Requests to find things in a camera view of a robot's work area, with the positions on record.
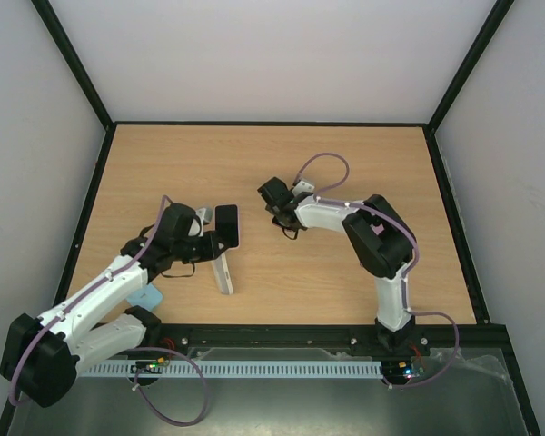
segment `wooden tabletop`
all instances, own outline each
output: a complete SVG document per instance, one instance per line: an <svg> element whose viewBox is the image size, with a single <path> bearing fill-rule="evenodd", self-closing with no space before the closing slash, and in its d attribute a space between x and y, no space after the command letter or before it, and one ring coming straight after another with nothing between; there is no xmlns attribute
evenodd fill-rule
<svg viewBox="0 0 545 436"><path fill-rule="evenodd" d="M287 184L313 154L333 151L351 165L327 196L383 195L415 233L421 261L410 276L414 311L443 311L474 323L458 256L421 128L120 125L114 136L69 295L100 273L126 241L154 222L162 194L194 209L235 203L241 247L227 252L235 294L221 295L209 263L193 278L154 284L155 313L170 323L363 324L377 311L373 278L342 233L323 229L285 238L256 192L269 178ZM318 187L343 175L323 157L305 177ZM188 273L175 264L173 274ZM107 321L127 306L115 308ZM443 323L435 317L422 323Z"/></svg>

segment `light blue cloth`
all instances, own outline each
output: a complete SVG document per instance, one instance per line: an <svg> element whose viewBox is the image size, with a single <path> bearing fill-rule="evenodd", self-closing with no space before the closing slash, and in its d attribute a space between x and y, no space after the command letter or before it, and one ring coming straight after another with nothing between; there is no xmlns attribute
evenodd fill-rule
<svg viewBox="0 0 545 436"><path fill-rule="evenodd" d="M153 312L163 299L164 295L152 284L148 284L126 298L132 306L141 306L149 312Z"/></svg>

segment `white wall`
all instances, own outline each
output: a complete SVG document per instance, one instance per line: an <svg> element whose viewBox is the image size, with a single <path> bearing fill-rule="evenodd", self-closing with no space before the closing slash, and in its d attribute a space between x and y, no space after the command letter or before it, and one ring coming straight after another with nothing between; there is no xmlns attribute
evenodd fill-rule
<svg viewBox="0 0 545 436"><path fill-rule="evenodd" d="M0 359L53 302L103 133L31 2L0 0Z"/></svg>
<svg viewBox="0 0 545 436"><path fill-rule="evenodd" d="M53 0L115 120L427 122L494 0Z"/></svg>
<svg viewBox="0 0 545 436"><path fill-rule="evenodd" d="M439 142L482 290L545 434L545 1L518 0Z"/></svg>

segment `black smartphone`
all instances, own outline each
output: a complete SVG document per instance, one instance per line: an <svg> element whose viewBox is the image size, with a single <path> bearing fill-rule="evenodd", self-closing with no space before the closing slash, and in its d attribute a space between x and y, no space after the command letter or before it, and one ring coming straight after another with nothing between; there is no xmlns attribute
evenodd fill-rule
<svg viewBox="0 0 545 436"><path fill-rule="evenodd" d="M214 208L214 221L216 233L228 245L228 248L236 248L240 245L238 229L238 206L236 204L223 204Z"/></svg>

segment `perforated white rail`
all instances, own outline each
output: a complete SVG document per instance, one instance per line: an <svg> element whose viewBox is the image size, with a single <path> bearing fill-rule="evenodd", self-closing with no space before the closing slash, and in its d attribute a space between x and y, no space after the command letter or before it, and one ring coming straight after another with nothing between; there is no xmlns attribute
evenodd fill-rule
<svg viewBox="0 0 545 436"><path fill-rule="evenodd" d="M137 362L106 361L93 366L80 377L130 377L137 371ZM380 362L263 362L263 361L197 361L208 379L380 379ZM170 362L141 377L186 379L197 377L186 362Z"/></svg>

